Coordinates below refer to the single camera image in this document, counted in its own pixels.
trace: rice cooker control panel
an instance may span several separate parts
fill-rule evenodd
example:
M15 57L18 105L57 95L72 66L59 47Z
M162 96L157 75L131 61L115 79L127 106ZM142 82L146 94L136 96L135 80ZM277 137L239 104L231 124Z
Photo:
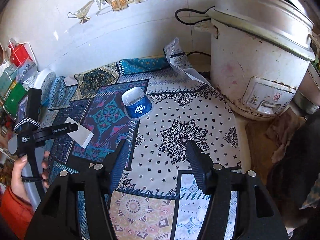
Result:
M258 114L274 115L284 110L295 92L288 86L252 77L242 103Z

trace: red plastic container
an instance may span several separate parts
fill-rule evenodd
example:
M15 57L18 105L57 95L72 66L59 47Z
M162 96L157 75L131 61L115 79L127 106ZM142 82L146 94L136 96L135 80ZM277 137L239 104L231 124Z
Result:
M19 67L27 58L32 60L26 48L22 44L19 44L11 51L10 61L17 67Z

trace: white rice cooker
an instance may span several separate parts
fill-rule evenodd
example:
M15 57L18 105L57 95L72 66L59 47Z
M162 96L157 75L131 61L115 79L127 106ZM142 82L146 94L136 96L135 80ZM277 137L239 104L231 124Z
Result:
M295 95L309 62L312 21L290 0L214 0L211 81L230 108L253 119L280 114Z

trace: red circular symbol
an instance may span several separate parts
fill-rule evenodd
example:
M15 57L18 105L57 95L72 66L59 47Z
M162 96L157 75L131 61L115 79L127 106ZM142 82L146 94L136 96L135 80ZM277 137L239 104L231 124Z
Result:
M279 100L280 99L280 95L275 95L274 97L273 97L273 100L274 101L277 101L277 100Z

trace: tiled wall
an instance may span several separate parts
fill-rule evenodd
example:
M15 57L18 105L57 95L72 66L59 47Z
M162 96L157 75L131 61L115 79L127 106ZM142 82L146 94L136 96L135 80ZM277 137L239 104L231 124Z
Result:
M147 0L99 16L94 2L87 15L91 20L85 24L67 17L89 1L10 0L0 23L0 43L5 47L12 37L29 41L40 70L48 66L57 75L80 73L122 58L162 55L174 37L180 38L186 52L211 52L210 35L179 23L174 13L181 8L205 10L213 0ZM203 18L187 12L180 16L187 22Z

